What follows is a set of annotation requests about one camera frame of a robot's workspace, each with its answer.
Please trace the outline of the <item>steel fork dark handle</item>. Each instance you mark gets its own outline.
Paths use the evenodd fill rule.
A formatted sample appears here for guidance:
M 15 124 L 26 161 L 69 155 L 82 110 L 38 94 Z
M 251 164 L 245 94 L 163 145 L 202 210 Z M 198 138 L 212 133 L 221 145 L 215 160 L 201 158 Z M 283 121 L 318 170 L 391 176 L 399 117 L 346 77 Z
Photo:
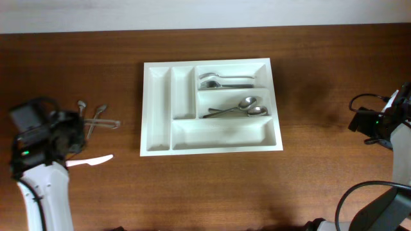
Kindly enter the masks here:
M 253 84 L 221 84 L 217 81 L 204 81 L 199 85 L 199 89 L 252 89 Z

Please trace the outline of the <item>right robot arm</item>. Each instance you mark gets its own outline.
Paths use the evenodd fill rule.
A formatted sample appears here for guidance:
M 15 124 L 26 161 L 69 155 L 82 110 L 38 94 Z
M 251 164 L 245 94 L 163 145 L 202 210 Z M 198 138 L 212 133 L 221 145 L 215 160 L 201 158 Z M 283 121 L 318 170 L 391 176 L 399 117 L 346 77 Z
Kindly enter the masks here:
M 385 102 L 380 111 L 353 108 L 356 99 L 370 96 Z M 402 84 L 391 96 L 364 93 L 352 98 L 349 110 L 355 115 L 348 129 L 367 136 L 364 144 L 378 144 L 393 152 L 392 180 L 369 180 L 350 187 L 340 198 L 335 220 L 317 218 L 308 221 L 303 230 L 404 230 L 402 222 L 410 219 L 410 83 Z M 340 212 L 348 196 L 367 186 L 387 186 L 388 190 L 360 209 L 348 222 L 340 221 Z

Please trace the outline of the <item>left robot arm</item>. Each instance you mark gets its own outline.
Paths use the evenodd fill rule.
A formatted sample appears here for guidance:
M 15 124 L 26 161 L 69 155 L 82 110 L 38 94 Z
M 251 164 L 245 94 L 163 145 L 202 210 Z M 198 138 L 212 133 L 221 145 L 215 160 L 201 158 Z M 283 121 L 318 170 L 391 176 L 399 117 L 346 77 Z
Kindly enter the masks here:
M 83 151 L 84 120 L 39 97 L 10 109 L 18 129 L 10 169 L 21 190 L 29 230 L 73 230 L 67 156 Z

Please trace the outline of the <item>small steel teaspoon left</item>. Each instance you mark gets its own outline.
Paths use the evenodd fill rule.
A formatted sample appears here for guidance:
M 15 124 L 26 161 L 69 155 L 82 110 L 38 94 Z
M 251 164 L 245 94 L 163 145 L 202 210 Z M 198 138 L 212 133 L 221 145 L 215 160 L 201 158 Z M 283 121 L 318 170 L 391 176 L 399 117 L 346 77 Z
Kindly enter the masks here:
M 79 116 L 82 117 L 83 112 L 87 107 L 87 104 L 86 104 L 86 102 L 84 102 L 82 100 L 78 100 L 77 105 L 78 105 L 78 108 L 79 108 Z

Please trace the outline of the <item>small steel teaspoon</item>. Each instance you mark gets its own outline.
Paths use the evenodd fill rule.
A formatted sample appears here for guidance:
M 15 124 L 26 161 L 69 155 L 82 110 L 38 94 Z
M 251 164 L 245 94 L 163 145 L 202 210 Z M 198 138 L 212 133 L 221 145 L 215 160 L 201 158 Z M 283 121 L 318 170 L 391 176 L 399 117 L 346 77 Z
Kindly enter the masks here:
M 96 109 L 96 113 L 95 113 L 95 115 L 94 115 L 94 117 L 93 117 L 93 120 L 98 119 L 99 116 L 100 116 L 100 114 L 101 114 L 102 112 L 106 111 L 107 108 L 108 108 L 108 105 L 107 105 L 107 104 L 100 105 L 100 106 Z M 91 125 L 90 125 L 90 127 L 89 127 L 89 131 L 88 131 L 88 133 L 87 133 L 87 139 L 90 139 L 90 138 L 91 138 L 91 135 L 92 135 L 92 132 L 93 132 L 94 128 L 95 128 L 95 122 L 92 122 Z
M 78 100 L 77 105 L 78 105 L 78 108 L 79 108 L 79 116 L 82 117 L 83 112 L 87 107 L 87 104 L 86 104 L 86 102 L 84 102 L 82 100 Z

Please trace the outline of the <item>white plastic knife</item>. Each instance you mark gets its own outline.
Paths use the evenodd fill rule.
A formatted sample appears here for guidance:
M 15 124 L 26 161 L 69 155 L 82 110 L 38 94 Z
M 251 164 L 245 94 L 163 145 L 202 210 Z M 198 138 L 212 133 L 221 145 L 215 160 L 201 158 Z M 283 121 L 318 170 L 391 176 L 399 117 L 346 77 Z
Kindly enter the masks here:
M 67 160 L 66 166 L 73 167 L 73 166 L 79 166 L 82 164 L 87 164 L 89 166 L 95 166 L 95 165 L 107 162 L 113 157 L 114 157 L 113 154 L 110 154 L 110 155 L 100 156 L 96 158 L 88 158 L 88 159 L 81 159 L 81 160 Z

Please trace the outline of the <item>small steel teaspoon right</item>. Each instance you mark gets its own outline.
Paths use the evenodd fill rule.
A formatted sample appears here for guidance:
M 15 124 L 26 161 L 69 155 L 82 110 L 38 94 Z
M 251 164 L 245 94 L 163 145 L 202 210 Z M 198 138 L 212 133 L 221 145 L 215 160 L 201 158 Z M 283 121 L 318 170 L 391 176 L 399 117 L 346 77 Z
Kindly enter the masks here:
M 98 119 L 99 116 L 100 116 L 100 114 L 101 114 L 102 112 L 106 111 L 107 108 L 108 108 L 108 105 L 107 105 L 107 104 L 100 105 L 100 106 L 96 109 L 96 113 L 95 113 L 95 115 L 94 115 L 94 117 L 93 117 L 93 120 Z M 94 128 L 95 128 L 95 122 L 92 122 L 91 125 L 90 125 L 90 127 L 89 127 L 89 131 L 88 131 L 88 133 L 87 133 L 87 139 L 90 139 L 90 138 L 91 138 L 91 135 L 92 135 L 92 132 L 93 132 Z

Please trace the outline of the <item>white plastic cutlery tray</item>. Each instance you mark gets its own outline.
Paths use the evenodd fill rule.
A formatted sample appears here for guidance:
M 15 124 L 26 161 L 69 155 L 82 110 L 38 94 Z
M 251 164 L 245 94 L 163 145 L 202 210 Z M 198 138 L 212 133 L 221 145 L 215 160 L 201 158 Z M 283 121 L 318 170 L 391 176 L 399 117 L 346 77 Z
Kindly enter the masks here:
M 246 78 L 208 77 L 204 73 Z M 199 89 L 204 81 L 253 84 L 252 89 Z M 266 107 L 268 114 L 249 117 L 228 112 L 202 117 L 238 106 L 246 97 L 257 98 L 252 107 Z M 248 151 L 281 151 L 278 109 L 269 58 L 199 60 L 144 63 L 140 155 L 168 156 Z

